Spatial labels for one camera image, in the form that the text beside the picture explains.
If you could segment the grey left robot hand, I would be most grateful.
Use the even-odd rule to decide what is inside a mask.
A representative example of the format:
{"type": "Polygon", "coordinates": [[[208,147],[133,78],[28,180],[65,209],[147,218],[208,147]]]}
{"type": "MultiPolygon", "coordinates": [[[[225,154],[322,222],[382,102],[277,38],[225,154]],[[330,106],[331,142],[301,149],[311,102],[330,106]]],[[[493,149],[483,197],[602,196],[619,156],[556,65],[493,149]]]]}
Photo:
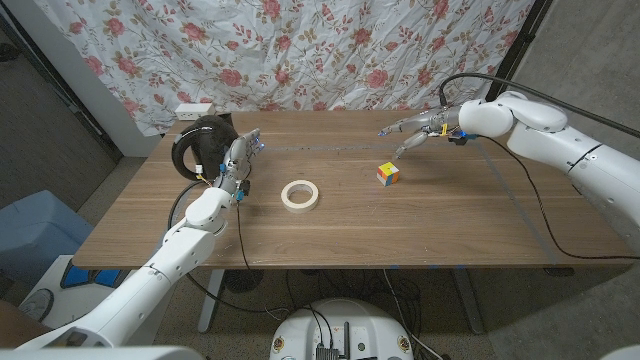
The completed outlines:
{"type": "Polygon", "coordinates": [[[230,194],[238,192],[240,184],[247,179],[250,170],[250,160],[257,155],[264,144],[260,141],[260,129],[247,132],[236,138],[226,152],[220,171],[213,185],[230,194]]]}

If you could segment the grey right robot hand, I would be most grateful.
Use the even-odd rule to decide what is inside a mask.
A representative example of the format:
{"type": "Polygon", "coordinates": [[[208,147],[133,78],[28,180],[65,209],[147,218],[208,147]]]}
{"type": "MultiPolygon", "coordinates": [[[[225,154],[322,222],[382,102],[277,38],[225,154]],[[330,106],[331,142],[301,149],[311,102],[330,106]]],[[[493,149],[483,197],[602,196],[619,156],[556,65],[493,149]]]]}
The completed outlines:
{"type": "Polygon", "coordinates": [[[422,111],[382,128],[378,135],[410,134],[394,153],[394,158],[399,159],[407,150],[422,145],[428,138],[447,135],[456,128],[459,125],[460,109],[460,106],[453,106],[422,111]]]}

